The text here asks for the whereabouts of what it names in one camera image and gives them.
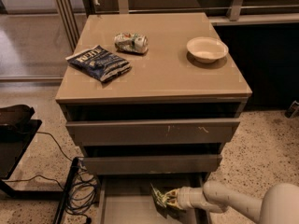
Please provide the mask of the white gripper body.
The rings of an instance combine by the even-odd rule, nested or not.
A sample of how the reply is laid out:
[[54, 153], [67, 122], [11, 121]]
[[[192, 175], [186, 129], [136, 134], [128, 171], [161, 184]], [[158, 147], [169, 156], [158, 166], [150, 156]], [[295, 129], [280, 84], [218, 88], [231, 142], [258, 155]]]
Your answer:
[[196, 208], [200, 197], [199, 188], [182, 187], [178, 190], [178, 207], [182, 210]]

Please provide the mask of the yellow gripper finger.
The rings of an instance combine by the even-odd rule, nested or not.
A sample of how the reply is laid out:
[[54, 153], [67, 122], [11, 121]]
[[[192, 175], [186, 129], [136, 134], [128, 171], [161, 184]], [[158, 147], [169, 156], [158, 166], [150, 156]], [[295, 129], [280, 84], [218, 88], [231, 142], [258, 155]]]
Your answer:
[[178, 196], [178, 189], [171, 189], [171, 190], [169, 190], [169, 191], [165, 194], [165, 196], [166, 196], [167, 198], [176, 198], [176, 197]]
[[170, 199], [166, 202], [166, 205], [171, 207], [171, 208], [174, 208], [174, 209], [177, 209], [177, 210], [181, 210], [182, 207], [178, 204], [178, 201], [176, 199]]

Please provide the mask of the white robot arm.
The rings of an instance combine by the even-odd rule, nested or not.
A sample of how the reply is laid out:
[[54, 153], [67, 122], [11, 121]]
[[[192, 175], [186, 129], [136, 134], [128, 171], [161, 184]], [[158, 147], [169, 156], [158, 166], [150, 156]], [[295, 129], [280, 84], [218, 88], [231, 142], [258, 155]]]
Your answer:
[[163, 201], [180, 210], [199, 208], [218, 214], [231, 207], [255, 224], [299, 224], [299, 187], [288, 183], [272, 186], [258, 199], [207, 181], [201, 188], [172, 189]]

